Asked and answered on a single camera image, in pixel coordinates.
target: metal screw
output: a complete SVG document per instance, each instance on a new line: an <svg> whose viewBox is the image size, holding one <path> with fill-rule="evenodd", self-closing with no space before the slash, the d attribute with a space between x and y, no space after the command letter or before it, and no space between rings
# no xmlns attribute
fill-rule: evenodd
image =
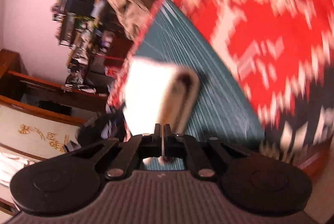
<svg viewBox="0 0 334 224"><path fill-rule="evenodd" d="M198 172L201 177L212 177L214 176L214 171L209 168L203 168Z"/></svg>
<svg viewBox="0 0 334 224"><path fill-rule="evenodd" d="M174 135L176 135L176 136L184 136L185 134L184 133L174 133Z"/></svg>
<svg viewBox="0 0 334 224"><path fill-rule="evenodd" d="M120 168L112 168L106 172L109 177L120 177L124 174L124 171Z"/></svg>

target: wooden furniture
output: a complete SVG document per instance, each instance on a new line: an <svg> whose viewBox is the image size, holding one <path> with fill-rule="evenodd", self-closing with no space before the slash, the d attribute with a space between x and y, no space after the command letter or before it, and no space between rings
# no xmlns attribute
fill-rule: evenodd
<svg viewBox="0 0 334 224"><path fill-rule="evenodd" d="M65 116L65 115L62 115L62 114L57 114L57 113L54 113L54 112L50 112L50 111L47 111L47 110L43 110L43 109L40 109L38 107L30 106L28 104L24 104L24 103L21 103L19 101L16 101L14 99L10 99L10 98L4 97L4 96L0 96L0 110L4 108L4 106L1 106L1 105L5 105L5 106L10 107L11 109L15 109L16 112L19 112L19 113L27 113L27 114L34 115L34 116L39 117L39 118L41 117L41 118L51 120L53 123L54 123L54 121L57 121L57 122L61 122L63 124L70 124L70 125L80 126L85 122L83 119L80 119L80 118L74 118L74 117ZM18 119L17 115L14 115L12 117L13 117L14 121L17 120L17 122L19 122L20 119ZM13 138L14 134L19 134L17 132L17 130L15 130L14 132L13 131L8 131L8 127L6 127L6 125L4 125L3 122L1 122L0 124L1 124L0 131L3 130L2 134L11 135L11 138ZM36 135L36 136L31 136L31 137L33 137L33 138L37 137L37 139L39 139L38 132L36 131L35 128L34 128L34 130L35 131L30 132L29 135ZM46 130L44 132L44 130L43 130L45 140L44 139L40 140L40 142L43 142L44 147L49 147L50 150L55 150L55 148L51 147L52 144L50 144L50 142L52 142L52 139L57 140L59 138L57 138L57 137L54 138L54 136L51 136L48 133L48 131L49 130ZM71 133L66 132L66 134L67 133L69 134L69 136L71 136L68 139L74 139L75 132L73 130L71 131ZM2 136L0 138L0 152L2 152L2 153L8 153L8 154L28 158L28 159L30 159L34 162L39 162L39 161L45 160L45 158L37 156L36 154L38 154L38 153L34 153L34 152L29 153L29 152L31 152L31 145L29 145L29 144L27 144L27 146L29 146L29 148L27 147L26 149L24 149L24 147L21 146L20 149L16 149L12 146L8 146L8 144L7 145L4 144L5 142L6 142L5 138L3 138L3 136ZM17 212L17 210L16 210L16 207L13 203L12 198L11 198L9 188L0 184L0 223L3 223L5 221L7 221L10 217L14 216L16 214L16 212Z"/></svg>
<svg viewBox="0 0 334 224"><path fill-rule="evenodd" d="M104 66L120 70L132 45L133 41L127 39L125 36L116 35L105 56Z"/></svg>
<svg viewBox="0 0 334 224"><path fill-rule="evenodd" d="M313 183L316 182L328 163L331 143L332 137L321 144L310 147L306 154L294 159L293 165L308 174Z"/></svg>
<svg viewBox="0 0 334 224"><path fill-rule="evenodd" d="M76 141L79 127L41 118L0 105L0 146L33 159L65 153L63 145Z"/></svg>
<svg viewBox="0 0 334 224"><path fill-rule="evenodd" d="M105 111L108 98L106 95L99 96L77 89L69 89L50 81L22 74L18 53L5 49L1 50L0 65L0 95L8 98L1 98L2 101L7 103L10 102L9 99L20 101L24 94L28 94L41 100L93 112Z"/></svg>

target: bed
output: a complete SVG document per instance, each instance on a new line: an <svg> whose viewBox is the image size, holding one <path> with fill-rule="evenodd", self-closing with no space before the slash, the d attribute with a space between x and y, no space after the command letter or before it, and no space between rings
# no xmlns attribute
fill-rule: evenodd
<svg viewBox="0 0 334 224"><path fill-rule="evenodd" d="M187 21L176 12L182 12L197 29L193 34L201 35L208 43L206 61L218 61L229 70L241 89L238 91L243 91L245 102L252 107L250 117L257 114L266 141L273 147L300 151L331 138L333 0L157 0L117 76L110 105L117 107L123 100L127 70L134 55L189 63L185 57L170 56L171 49L166 45L155 45L154 51L149 45L150 37L157 36L152 34L152 27L158 28L161 18L165 23L168 18L173 22L177 15ZM194 42L189 50L195 48ZM228 141L241 129L240 122L230 126L233 130L225 136ZM198 131L195 135L199 140L206 137Z"/></svg>

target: cluttered shelf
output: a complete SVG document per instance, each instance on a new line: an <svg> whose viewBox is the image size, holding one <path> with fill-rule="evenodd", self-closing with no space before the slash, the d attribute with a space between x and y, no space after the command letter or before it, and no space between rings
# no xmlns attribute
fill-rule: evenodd
<svg viewBox="0 0 334 224"><path fill-rule="evenodd" d="M51 6L52 20L59 23L55 37L71 48L65 86L108 94L112 80L102 89L89 72L117 77L154 1L56 0Z"/></svg>

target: red patterned fabric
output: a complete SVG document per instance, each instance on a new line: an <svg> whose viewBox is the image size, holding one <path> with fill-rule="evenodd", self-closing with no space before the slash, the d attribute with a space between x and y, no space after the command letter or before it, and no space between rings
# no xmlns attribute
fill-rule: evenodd
<svg viewBox="0 0 334 224"><path fill-rule="evenodd" d="M115 66L106 66L105 67L105 74L109 77L112 77L112 78L117 78L119 72L121 71L120 68L118 67L115 67Z"/></svg>
<svg viewBox="0 0 334 224"><path fill-rule="evenodd" d="M295 95L308 97L323 81L334 49L334 0L172 0L213 47L244 90L259 119L276 124L294 113ZM141 29L108 103L118 107L129 61L159 10Z"/></svg>

